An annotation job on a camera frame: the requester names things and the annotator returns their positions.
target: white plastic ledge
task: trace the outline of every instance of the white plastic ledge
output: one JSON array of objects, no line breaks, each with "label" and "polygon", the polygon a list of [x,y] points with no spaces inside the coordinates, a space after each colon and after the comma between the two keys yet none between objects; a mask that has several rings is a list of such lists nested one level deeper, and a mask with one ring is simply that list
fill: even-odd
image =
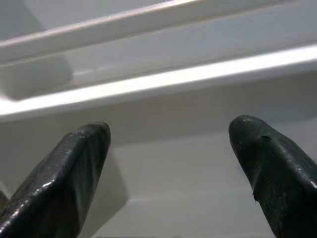
[{"label": "white plastic ledge", "polygon": [[192,90],[216,84],[267,78],[270,73],[287,74],[316,69],[317,45],[242,59],[189,67],[81,89],[37,96],[21,101],[0,98],[0,121],[109,105],[136,98]]},{"label": "white plastic ledge", "polygon": [[288,0],[172,0],[0,42],[0,67]]}]

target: white plastic surface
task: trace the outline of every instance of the white plastic surface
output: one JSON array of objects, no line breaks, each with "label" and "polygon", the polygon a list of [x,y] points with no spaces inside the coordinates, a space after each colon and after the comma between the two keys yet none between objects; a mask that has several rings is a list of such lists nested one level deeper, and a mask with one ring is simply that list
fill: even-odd
[{"label": "white plastic surface", "polygon": [[[12,194],[63,135],[104,120],[111,150],[80,238],[273,238],[227,129],[260,117],[317,158],[317,2],[162,2],[0,8],[0,188]],[[155,29],[87,34],[143,13]]]}]

